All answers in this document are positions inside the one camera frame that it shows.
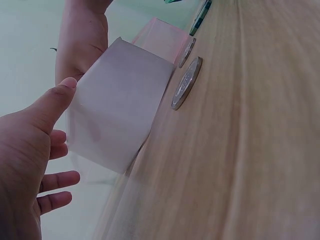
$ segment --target palm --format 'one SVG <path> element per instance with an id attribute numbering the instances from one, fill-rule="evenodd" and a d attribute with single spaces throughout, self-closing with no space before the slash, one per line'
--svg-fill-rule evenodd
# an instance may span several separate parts
<path id="1" fill-rule="evenodd" d="M 104 14 L 89 10 L 66 16 L 57 49 L 55 82 L 79 80 L 108 48 L 108 22 Z"/>

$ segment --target wooden surface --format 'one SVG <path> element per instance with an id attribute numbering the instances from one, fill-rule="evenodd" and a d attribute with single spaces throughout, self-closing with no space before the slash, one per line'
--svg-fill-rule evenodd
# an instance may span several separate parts
<path id="1" fill-rule="evenodd" d="M 214 0 L 195 37 L 97 239 L 319 240 L 320 1 Z"/>

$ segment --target pink transparent plastic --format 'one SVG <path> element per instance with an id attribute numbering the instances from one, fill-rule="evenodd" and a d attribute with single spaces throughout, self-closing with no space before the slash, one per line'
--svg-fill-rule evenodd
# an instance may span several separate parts
<path id="1" fill-rule="evenodd" d="M 135 37 L 132 44 L 177 66 L 186 43 L 193 37 L 178 27 L 153 18 Z"/>

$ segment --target coin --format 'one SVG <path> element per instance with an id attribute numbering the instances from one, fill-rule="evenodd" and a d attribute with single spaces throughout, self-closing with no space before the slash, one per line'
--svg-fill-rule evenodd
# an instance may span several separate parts
<path id="1" fill-rule="evenodd" d="M 172 109 L 178 110 L 186 100 L 188 94 L 190 93 L 199 75 L 202 62 L 203 62 L 203 59 L 198 56 L 193 60 L 193 62 L 187 68 L 185 74 L 183 75 L 174 93 L 172 103 L 171 103 Z"/>
<path id="2" fill-rule="evenodd" d="M 193 38 L 192 41 L 189 42 L 188 46 L 184 50 L 184 53 L 183 53 L 182 58 L 181 58 L 181 61 L 179 63 L 179 68 L 182 68 L 183 65 L 185 64 L 185 62 L 187 61 L 192 49 L 195 46 L 196 40 L 197 39 Z"/>

